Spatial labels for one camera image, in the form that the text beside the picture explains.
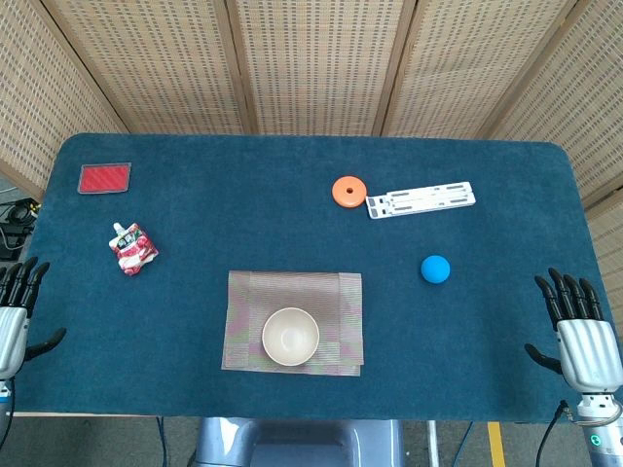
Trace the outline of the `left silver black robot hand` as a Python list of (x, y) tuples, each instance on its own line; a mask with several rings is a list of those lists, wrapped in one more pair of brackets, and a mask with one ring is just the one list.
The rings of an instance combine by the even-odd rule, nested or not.
[(53, 350), (66, 335), (65, 328), (58, 328), (46, 341), (27, 343), (41, 282), (50, 268), (48, 262), (37, 263), (32, 257), (1, 268), (1, 391), (24, 362)]

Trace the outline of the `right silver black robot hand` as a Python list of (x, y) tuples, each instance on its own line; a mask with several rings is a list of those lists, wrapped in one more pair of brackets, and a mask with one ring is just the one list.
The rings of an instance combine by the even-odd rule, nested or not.
[(524, 345), (525, 351), (579, 393), (616, 392), (622, 386), (622, 360), (596, 290), (585, 278), (574, 279), (553, 268), (548, 272), (550, 280), (537, 275), (534, 282), (546, 304), (560, 356), (546, 356), (530, 343)]

